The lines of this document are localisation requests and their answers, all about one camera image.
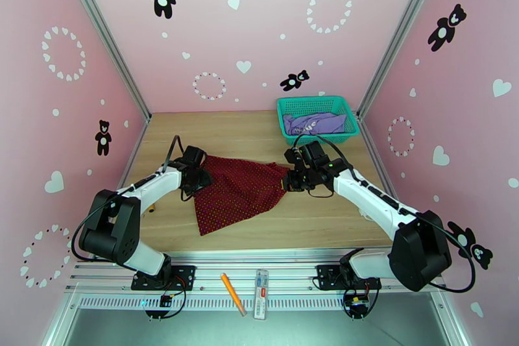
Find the wooden table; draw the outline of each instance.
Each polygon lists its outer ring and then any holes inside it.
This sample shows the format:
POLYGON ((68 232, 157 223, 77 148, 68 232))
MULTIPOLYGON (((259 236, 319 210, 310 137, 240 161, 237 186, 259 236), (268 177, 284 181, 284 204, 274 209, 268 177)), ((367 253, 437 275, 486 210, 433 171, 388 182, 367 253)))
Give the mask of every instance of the wooden table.
MULTIPOLYGON (((281 135, 276 112, 155 114, 127 183, 157 170, 175 134, 180 135, 184 147, 200 147, 213 156, 288 165, 284 158, 288 145, 281 135)), ((361 136, 338 146, 365 178, 381 188, 361 136)), ((323 147, 331 159, 337 158, 333 149, 323 147)), ((176 149, 172 157, 179 156, 180 150, 176 149)), ((323 186, 313 191, 315 195, 327 192, 323 186)), ((165 252, 391 244, 377 224, 361 217, 346 199, 338 196, 318 199, 306 193, 287 193, 269 212, 200 236, 193 201, 182 202, 180 191, 175 191, 156 203, 155 212, 141 219, 141 239, 165 252)))

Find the green plastic basket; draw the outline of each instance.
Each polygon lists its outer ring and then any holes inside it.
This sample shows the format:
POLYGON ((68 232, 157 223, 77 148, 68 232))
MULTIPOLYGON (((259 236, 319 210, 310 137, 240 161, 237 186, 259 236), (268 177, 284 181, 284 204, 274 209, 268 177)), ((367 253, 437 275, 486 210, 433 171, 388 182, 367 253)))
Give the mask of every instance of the green plastic basket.
MULTIPOLYGON (((323 138, 332 143, 343 143, 349 137, 359 134, 359 126, 355 117, 346 103, 345 99, 337 96, 327 97, 292 97, 278 99, 278 119, 280 122, 281 132, 287 143, 293 145, 297 135, 287 135, 285 125, 283 123, 283 116, 289 114, 294 117, 308 116, 316 113, 333 113, 346 114, 344 120, 344 133, 342 134, 320 134, 323 138)), ((320 141, 316 136, 303 135, 298 140, 298 144, 305 145, 310 142, 320 141)))

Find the pink backdrop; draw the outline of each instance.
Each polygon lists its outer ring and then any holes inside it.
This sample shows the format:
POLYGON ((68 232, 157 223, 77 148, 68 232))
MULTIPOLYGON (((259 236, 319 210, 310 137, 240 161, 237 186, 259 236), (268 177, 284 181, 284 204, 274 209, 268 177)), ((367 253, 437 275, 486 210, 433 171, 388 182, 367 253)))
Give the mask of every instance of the pink backdrop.
MULTIPOLYGON (((518 19, 518 0, 426 0, 367 117, 399 198, 470 227, 493 252, 488 270, 476 264, 475 288, 453 297, 474 345, 517 344, 518 19), (457 3, 466 19, 431 51, 457 3)), ((445 279, 464 287, 468 264, 452 251, 445 279)))
POLYGON ((96 1, 152 112, 273 109, 279 97, 324 94, 356 109, 408 2, 176 0, 166 19, 153 0, 96 1), (309 80, 283 91, 303 69, 309 80))
POLYGON ((0 343, 39 345, 73 265, 71 234, 95 193, 117 187, 143 118, 79 0, 0 10, 0 343), (100 119, 108 156, 97 155, 100 119))

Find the orange pen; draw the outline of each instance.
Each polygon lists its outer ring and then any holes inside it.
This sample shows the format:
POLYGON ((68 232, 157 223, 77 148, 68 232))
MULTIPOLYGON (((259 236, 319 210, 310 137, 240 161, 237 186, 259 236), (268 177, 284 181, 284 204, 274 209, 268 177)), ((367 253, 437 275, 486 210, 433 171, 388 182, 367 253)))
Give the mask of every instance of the orange pen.
POLYGON ((234 301, 239 312, 241 313, 241 315, 243 317, 245 317, 245 315, 247 314, 247 311, 241 304, 241 301, 239 300, 239 298, 236 294, 236 291, 234 291, 234 288, 232 287, 231 282, 229 281, 229 278, 227 277, 227 275, 225 275, 225 273, 222 273, 222 275, 220 277, 222 278, 223 284, 225 284, 225 288, 227 289, 227 291, 229 291, 229 294, 231 295, 232 300, 234 301))

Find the red polka dot fabric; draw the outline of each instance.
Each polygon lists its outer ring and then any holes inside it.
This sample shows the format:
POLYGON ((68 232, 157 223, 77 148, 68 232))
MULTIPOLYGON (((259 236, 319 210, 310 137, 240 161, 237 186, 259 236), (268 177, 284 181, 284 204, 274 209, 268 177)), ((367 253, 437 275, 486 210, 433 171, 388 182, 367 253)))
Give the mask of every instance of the red polka dot fabric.
POLYGON ((267 212, 285 195, 281 179, 289 168, 275 163, 207 156, 204 169, 213 184, 193 197, 200 235, 267 212))

